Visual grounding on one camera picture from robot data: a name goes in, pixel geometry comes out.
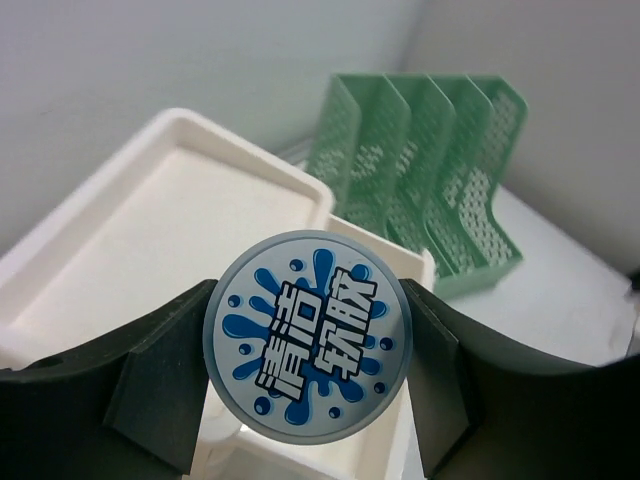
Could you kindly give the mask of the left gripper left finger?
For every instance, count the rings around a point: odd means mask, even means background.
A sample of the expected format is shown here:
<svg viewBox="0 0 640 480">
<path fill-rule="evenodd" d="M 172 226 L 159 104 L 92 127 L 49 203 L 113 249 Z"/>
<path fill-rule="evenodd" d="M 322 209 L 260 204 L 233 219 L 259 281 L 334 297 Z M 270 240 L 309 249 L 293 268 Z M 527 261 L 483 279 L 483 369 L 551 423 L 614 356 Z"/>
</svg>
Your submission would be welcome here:
<svg viewBox="0 0 640 480">
<path fill-rule="evenodd" d="M 143 317 L 1 371 L 4 479 L 180 479 L 209 377 L 202 332 L 213 280 Z"/>
</svg>

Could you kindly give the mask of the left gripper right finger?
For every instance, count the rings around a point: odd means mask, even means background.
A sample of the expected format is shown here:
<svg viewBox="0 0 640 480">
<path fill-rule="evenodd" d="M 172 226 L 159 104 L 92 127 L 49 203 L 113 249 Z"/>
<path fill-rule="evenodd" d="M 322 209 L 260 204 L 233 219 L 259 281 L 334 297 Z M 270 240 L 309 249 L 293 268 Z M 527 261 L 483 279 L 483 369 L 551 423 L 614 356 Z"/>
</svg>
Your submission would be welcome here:
<svg viewBox="0 0 640 480">
<path fill-rule="evenodd" d="M 602 366 L 513 340 L 401 283 L 413 321 L 408 373 L 429 479 L 635 479 L 639 359 Z"/>
</svg>

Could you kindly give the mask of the white drawer cabinet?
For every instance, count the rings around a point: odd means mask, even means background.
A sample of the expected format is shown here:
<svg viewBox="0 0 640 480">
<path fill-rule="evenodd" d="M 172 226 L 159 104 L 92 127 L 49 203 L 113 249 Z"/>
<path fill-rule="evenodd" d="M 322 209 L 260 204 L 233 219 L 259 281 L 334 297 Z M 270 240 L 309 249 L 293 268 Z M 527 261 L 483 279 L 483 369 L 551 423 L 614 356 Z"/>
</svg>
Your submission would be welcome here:
<svg viewBox="0 0 640 480">
<path fill-rule="evenodd" d="M 265 238 L 321 229 L 320 181 L 186 109 L 161 112 L 1 261 L 1 364 L 19 369 L 216 279 Z"/>
</svg>

